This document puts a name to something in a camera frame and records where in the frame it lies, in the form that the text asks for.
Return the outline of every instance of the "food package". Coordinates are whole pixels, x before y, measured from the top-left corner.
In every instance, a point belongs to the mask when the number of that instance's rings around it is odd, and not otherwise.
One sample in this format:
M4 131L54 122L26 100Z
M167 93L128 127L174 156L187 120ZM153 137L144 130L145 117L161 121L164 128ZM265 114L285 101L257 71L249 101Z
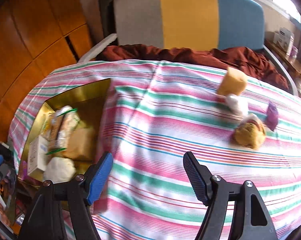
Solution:
M52 123L53 114L49 114L40 130L40 135L44 137L46 140L49 140L50 138L50 132L51 132L51 123Z
M76 170L72 160L54 157L47 165L43 179L44 181L49 179L53 183L67 182L73 178L75 172Z
M224 76L217 94L227 96L229 94L235 94L239 96L246 88L247 75L239 69L228 67L227 73Z
M67 149L71 132L78 125L79 121L77 109L73 109L71 106L65 106L55 112L51 120L48 154Z
M265 127L255 114L244 117L234 132L234 139L237 143L255 150L259 149L265 137Z
M274 131L278 125L278 110L274 103L269 102L266 115L265 124Z
M27 175L34 172L45 171L50 157L46 155L48 151L48 141L39 135L29 145L27 160Z
M96 135L94 128L77 128L71 135L65 158L76 161L93 161L96 155Z

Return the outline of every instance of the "plastic bag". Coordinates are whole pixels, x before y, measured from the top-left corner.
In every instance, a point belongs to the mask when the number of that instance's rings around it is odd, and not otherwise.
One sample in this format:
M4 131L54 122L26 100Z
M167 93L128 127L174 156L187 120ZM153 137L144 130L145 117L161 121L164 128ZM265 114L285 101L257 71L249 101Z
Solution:
M73 109L71 106L65 106L56 111L51 121L49 152L47 154L67 149L70 134L79 121L76 108Z

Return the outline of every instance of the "white container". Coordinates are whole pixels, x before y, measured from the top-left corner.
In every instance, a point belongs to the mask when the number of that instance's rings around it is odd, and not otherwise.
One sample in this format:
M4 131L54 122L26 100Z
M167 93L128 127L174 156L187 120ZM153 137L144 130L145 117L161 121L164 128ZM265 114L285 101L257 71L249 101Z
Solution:
M273 40L273 43L278 45L277 42L279 40L279 34L278 33L274 33L274 40Z
M277 44L287 55L290 55L294 44L294 34L286 28L280 28Z
M48 152L48 141L39 135L29 144L27 175L32 173L44 172L51 156L46 155Z

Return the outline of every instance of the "cardboard box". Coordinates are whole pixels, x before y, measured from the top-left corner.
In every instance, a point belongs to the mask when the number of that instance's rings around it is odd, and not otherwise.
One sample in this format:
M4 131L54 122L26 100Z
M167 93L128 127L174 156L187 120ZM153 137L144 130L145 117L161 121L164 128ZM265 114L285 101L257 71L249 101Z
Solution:
M292 46L294 44L294 34L291 33L286 28L280 28L279 30L279 38L277 41L277 45L281 48L287 55L290 55L292 52Z
M28 160L27 160L27 175L43 173L51 159L51 156L46 155L48 152L48 141L38 136L29 145Z
M81 120L80 124L84 124L84 127L93 127L97 138L109 86L110 79L104 79L67 90L46 100L39 109L30 129L21 160L28 161L28 155L31 152L31 142L40 134L49 114L54 113L63 106L69 105L72 108L77 108L77 114ZM76 175L84 173L89 166L87 162L75 161ZM29 176L43 181L43 173L43 171L32 172Z

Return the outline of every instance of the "white plush toy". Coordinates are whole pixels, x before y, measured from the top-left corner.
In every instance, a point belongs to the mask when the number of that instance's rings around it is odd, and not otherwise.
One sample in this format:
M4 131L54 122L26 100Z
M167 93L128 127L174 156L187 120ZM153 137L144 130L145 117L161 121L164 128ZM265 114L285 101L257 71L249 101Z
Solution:
M240 116L248 115L248 102L246 98L236 96L234 94L229 94L226 96L226 104L231 109L234 114Z
M48 163L43 179L49 179L53 183L66 182L72 179L75 171L74 162L71 159L54 157Z

